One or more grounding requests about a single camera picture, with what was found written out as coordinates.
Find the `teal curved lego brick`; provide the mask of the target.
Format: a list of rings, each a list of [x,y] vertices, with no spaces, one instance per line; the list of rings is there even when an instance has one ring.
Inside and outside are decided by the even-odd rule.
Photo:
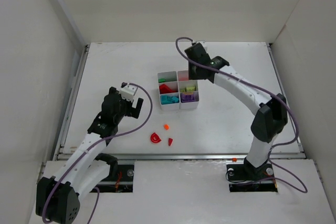
[[[169,95],[162,95],[160,96],[160,101],[162,105],[172,104],[172,97]]]

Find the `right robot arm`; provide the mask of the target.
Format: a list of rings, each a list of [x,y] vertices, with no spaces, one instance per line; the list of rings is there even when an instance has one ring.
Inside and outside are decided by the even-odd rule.
[[[188,76],[192,80],[209,80],[241,101],[253,114],[251,132],[254,136],[245,163],[255,169],[264,166],[274,140],[288,123],[286,98],[275,98],[247,85],[228,61],[220,56],[210,58],[199,42],[184,50],[188,58]]]

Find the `purple lego brick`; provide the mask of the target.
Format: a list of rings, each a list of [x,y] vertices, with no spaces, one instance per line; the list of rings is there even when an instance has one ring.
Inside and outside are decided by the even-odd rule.
[[[195,102],[195,94],[194,92],[182,92],[181,93],[181,102],[182,103],[189,103],[189,102]]]

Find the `red arch duplo brick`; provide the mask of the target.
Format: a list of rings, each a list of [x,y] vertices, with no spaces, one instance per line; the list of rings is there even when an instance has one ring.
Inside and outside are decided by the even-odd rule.
[[[159,86],[159,92],[160,94],[168,94],[168,93],[176,93],[176,90],[170,88],[166,84],[162,84]]]

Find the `red horseshoe lego piece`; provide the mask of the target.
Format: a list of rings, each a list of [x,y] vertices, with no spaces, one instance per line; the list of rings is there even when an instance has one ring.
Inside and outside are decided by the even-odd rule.
[[[161,139],[160,137],[156,134],[156,133],[153,133],[151,134],[150,136],[150,141],[153,143],[153,144],[158,144],[161,142]]]

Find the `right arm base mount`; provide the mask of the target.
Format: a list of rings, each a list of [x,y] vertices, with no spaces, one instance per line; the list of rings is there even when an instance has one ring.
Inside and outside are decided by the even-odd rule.
[[[260,168],[247,162],[227,164],[225,177],[231,193],[278,192],[273,167],[267,162]]]

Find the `teal square lego brick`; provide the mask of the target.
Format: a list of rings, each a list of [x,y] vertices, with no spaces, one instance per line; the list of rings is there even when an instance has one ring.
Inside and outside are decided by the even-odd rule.
[[[179,103],[179,98],[178,97],[171,97],[172,103]]]

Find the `orange round lego piece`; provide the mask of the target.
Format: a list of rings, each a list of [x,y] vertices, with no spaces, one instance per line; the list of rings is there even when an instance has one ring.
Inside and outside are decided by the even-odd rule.
[[[188,76],[179,76],[179,81],[188,81]]]

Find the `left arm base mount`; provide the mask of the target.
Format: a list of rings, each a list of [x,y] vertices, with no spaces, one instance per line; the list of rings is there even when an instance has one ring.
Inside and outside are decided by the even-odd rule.
[[[119,162],[109,154],[99,154],[97,161],[109,165],[109,174],[97,184],[101,193],[132,193],[134,179],[134,163]]]

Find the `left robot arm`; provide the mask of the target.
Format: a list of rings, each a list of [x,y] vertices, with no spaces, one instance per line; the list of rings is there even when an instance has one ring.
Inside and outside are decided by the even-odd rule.
[[[56,173],[39,180],[35,210],[43,223],[73,223],[81,201],[92,190],[99,191],[100,181],[116,173],[117,158],[103,151],[120,136],[118,125],[125,116],[139,117],[143,99],[133,103],[139,89],[135,83],[123,83],[120,90],[111,87],[75,152]]]

